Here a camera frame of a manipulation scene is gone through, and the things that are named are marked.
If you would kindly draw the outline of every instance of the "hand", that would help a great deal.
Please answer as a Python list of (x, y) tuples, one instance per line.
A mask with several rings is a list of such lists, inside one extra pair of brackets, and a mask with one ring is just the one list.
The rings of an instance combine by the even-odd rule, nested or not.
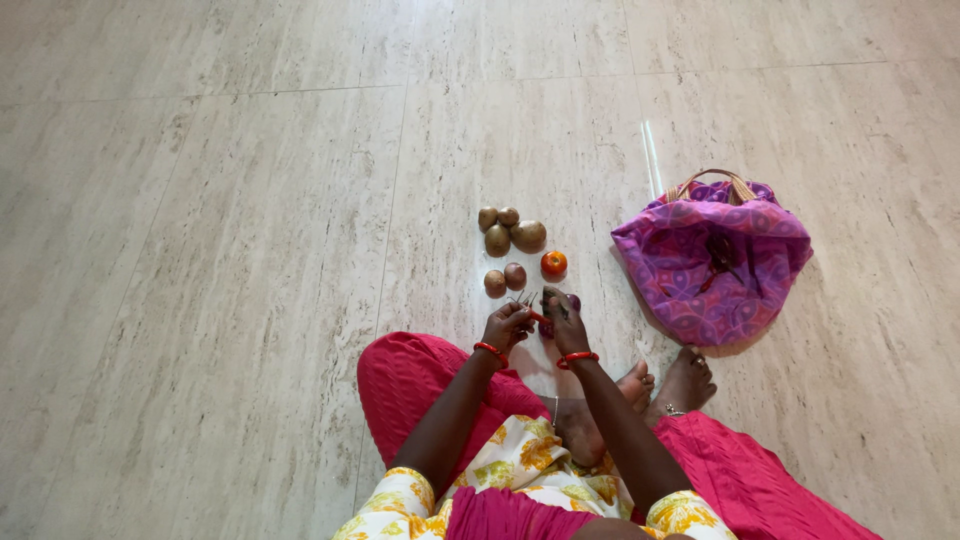
[(553, 323), (553, 337), (560, 354), (589, 353), (590, 343), (584, 321), (580, 319), (580, 312), (570, 305), (566, 295), (556, 287), (545, 286), (542, 302), (543, 315)]
[(506, 356), (514, 349), (514, 345), (527, 338), (527, 333), (534, 331), (531, 309), (517, 302), (510, 302), (490, 317), (487, 317), (487, 328), (483, 332), (483, 342), (492, 345)]

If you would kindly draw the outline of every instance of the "foot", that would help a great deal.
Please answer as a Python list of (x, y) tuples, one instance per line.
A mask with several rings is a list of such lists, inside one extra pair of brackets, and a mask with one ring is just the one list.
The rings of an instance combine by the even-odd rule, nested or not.
[(644, 414), (647, 426), (657, 424), (660, 417), (667, 413), (667, 405), (672, 405), (679, 412), (702, 408), (717, 393), (717, 385), (710, 382), (712, 378), (713, 373), (706, 359), (694, 353), (690, 347), (683, 347), (666, 370), (660, 393), (647, 407)]
[[(616, 385), (627, 401), (634, 406), (634, 410), (642, 413), (650, 404), (654, 376), (647, 373), (647, 362), (641, 360), (627, 375), (621, 377)], [(545, 398), (544, 402), (553, 405), (550, 404), (553, 402), (550, 398)], [(593, 422), (586, 400), (560, 400), (557, 434), (564, 441), (564, 447), (570, 451), (573, 460), (583, 467), (593, 467), (598, 464), (607, 452), (607, 445), (604, 444), (600, 430)]]

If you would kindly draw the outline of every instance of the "floral top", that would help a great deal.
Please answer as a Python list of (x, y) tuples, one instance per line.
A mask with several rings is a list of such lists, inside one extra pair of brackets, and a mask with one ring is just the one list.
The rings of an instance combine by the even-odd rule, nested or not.
[[(570, 460), (550, 423), (539, 418), (512, 416), (480, 449), (467, 469), (439, 500), (436, 513), (433, 489), (413, 469), (396, 467), (383, 480), (360, 512), (333, 536), (333, 540), (374, 538), (444, 538), (460, 487), (477, 491), (509, 487), (538, 503), (567, 510), (630, 519), (634, 503), (623, 480), (610, 474), (610, 455), (591, 470)], [(693, 491), (678, 491), (650, 508), (647, 527), (654, 538), (683, 533), (696, 540), (736, 540), (709, 504)]]

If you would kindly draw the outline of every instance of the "anklet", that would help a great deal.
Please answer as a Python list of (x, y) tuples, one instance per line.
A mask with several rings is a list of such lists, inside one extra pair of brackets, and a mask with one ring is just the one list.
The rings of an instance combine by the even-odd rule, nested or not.
[(672, 406), (671, 404), (666, 404), (663, 407), (666, 408), (667, 416), (684, 416), (686, 414), (685, 412), (680, 412), (679, 410), (677, 410), (676, 407)]

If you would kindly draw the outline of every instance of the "bag handle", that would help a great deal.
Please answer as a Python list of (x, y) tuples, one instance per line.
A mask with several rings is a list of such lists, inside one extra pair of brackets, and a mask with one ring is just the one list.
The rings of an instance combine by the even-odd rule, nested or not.
[(733, 191), (731, 191), (730, 197), (727, 199), (729, 204), (739, 207), (743, 203), (747, 201), (753, 201), (756, 198), (756, 193), (750, 189), (747, 183), (732, 172), (725, 171), (723, 169), (707, 169), (706, 171), (700, 171), (699, 173), (686, 179), (686, 182), (680, 184), (679, 186), (672, 185), (668, 187), (665, 193), (666, 202), (672, 203), (674, 201), (679, 201), (680, 199), (689, 199), (690, 184), (697, 178), (704, 176), (707, 173), (725, 174), (730, 177), (732, 180)]

